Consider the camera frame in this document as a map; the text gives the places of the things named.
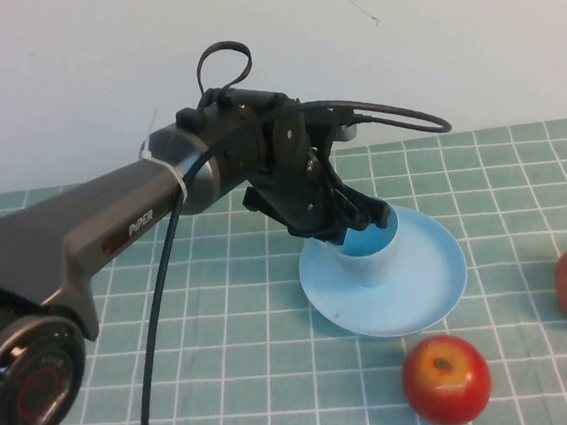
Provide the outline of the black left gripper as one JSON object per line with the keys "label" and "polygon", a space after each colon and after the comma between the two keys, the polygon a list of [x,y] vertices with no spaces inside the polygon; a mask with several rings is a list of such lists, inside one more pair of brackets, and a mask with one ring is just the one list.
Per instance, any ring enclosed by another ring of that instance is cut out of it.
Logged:
{"label": "black left gripper", "polygon": [[330,162],[336,134],[354,124],[348,108],[295,113],[269,122],[268,159],[248,179],[243,204],[301,238],[343,245],[351,229],[387,228],[388,203],[345,185]]}

